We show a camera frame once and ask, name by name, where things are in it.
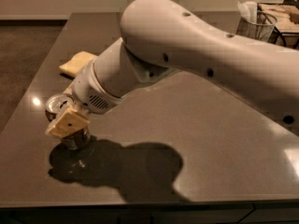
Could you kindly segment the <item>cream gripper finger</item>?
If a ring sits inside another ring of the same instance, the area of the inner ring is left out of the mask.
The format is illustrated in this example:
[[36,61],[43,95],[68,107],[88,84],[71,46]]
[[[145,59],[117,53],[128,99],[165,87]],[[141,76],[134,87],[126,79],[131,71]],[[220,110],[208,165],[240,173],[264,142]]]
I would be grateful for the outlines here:
[[73,85],[74,85],[74,82],[71,82],[71,83],[67,86],[67,88],[63,91],[63,93],[72,95]]
[[69,106],[60,113],[46,129],[46,134],[57,138],[64,138],[87,127],[90,120],[87,116]]

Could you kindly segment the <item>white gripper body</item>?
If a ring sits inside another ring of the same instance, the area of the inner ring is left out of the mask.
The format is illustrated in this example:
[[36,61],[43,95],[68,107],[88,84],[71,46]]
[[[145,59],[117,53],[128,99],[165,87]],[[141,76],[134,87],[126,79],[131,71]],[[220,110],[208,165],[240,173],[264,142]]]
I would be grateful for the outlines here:
[[74,100],[94,114],[105,114],[117,105],[122,98],[109,94],[100,84],[95,74],[95,59],[89,61],[73,81]]

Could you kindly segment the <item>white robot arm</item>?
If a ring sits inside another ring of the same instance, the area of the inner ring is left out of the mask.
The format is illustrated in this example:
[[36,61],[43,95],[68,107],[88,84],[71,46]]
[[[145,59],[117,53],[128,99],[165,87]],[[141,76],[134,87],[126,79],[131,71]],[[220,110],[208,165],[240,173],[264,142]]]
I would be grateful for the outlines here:
[[194,73],[271,120],[299,133],[299,51],[231,35],[170,0],[135,0],[123,12],[121,36],[81,67],[57,95],[60,106],[46,133],[65,138],[105,114],[131,91],[173,70]]

